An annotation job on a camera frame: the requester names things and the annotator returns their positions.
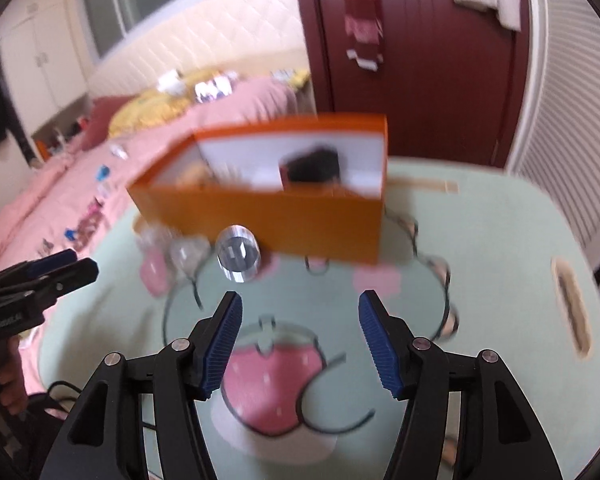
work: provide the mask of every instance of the human hand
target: human hand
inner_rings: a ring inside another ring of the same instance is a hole
[[[27,391],[24,388],[24,375],[22,373],[22,361],[18,352],[18,336],[11,337],[7,346],[9,349],[9,360],[0,367],[0,403],[7,408],[11,415],[23,412],[29,402]]]

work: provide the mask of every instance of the dark red door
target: dark red door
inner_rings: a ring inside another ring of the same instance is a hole
[[[381,0],[384,63],[370,72],[347,57],[344,0],[313,0],[314,10],[299,1],[318,110],[385,113],[391,155],[504,164],[526,79],[526,52],[515,61],[520,41],[528,48],[528,16],[521,35],[493,11],[453,0]],[[308,30],[314,17],[318,33]]]

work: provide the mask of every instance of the white tufted headboard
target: white tufted headboard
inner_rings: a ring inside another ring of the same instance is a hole
[[[132,94],[174,68],[244,64],[247,72],[308,68],[298,0],[204,0],[107,57],[88,86],[92,97]]]

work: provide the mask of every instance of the yellow blanket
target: yellow blanket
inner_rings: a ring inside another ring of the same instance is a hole
[[[197,70],[184,76],[182,79],[187,85],[187,94],[183,97],[158,92],[155,88],[146,90],[113,116],[109,123],[109,138],[161,126],[180,117],[195,102],[192,97],[193,87],[217,74],[216,70]]]

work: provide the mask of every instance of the screw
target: screw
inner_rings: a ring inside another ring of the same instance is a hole
[[[176,352],[182,352],[189,348],[189,340],[181,337],[180,339],[176,339],[173,343],[171,343],[171,348],[173,348]]]
[[[112,352],[104,358],[104,364],[107,366],[117,365],[120,362],[120,354]]]
[[[488,363],[495,363],[498,361],[498,354],[493,350],[485,350],[482,352],[482,358]]]
[[[429,350],[431,348],[431,341],[426,337],[417,337],[411,344],[416,350]]]

